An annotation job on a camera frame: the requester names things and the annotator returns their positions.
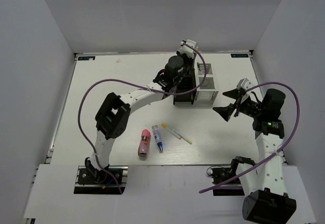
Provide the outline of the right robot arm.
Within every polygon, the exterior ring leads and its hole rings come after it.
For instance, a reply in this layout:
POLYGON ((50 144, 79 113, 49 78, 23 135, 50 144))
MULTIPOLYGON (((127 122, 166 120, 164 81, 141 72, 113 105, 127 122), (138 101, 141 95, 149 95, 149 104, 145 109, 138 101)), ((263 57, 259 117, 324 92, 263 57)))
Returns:
POLYGON ((288 196, 280 154, 284 126, 279 116, 285 94, 268 89, 261 102, 252 101, 242 88, 224 92, 224 95, 235 99, 235 103, 213 110, 225 121, 239 113, 252 117, 258 148, 258 163, 237 156, 228 173, 232 181, 241 183, 245 195, 242 216, 254 223, 287 223, 297 209, 297 202, 288 196))

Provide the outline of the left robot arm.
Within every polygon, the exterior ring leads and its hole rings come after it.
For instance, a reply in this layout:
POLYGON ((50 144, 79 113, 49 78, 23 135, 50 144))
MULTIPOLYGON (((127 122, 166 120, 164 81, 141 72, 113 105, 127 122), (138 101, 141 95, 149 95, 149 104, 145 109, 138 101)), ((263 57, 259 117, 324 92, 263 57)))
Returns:
POLYGON ((133 92, 123 95, 111 92, 106 96, 95 116, 96 141, 91 143, 93 152, 85 159, 86 170, 94 182, 104 182, 108 177, 115 179, 114 173, 109 171, 109 156, 115 139, 124 133, 133 112, 171 95, 193 93, 193 87, 177 92, 177 86, 186 75, 194 71, 196 56, 192 50, 178 50, 148 85, 137 86, 133 92))

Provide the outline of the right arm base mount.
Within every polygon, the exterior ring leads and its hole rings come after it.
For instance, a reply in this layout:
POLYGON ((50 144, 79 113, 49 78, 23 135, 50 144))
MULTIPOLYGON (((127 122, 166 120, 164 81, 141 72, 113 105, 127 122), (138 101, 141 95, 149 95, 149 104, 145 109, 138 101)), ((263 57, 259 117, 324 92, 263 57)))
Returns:
MULTIPOLYGON (((212 178, 212 184, 219 184, 226 181, 235 174, 233 173, 230 166, 213 165, 206 170, 208 177, 212 178)), ((215 197, 230 197, 230 196, 244 196, 240 180, 237 178, 226 185, 213 190, 215 197)))

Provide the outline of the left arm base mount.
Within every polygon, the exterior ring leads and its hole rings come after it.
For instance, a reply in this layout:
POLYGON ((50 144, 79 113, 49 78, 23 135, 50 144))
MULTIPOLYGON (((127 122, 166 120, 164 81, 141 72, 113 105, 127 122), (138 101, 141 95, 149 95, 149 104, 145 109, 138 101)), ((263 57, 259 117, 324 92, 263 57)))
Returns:
POLYGON ((108 169, 120 185, 121 192, 115 180, 104 173, 99 180, 95 180, 91 173, 83 166, 79 167, 74 187, 77 195, 119 195, 125 190, 127 183, 128 167, 116 166, 108 169))

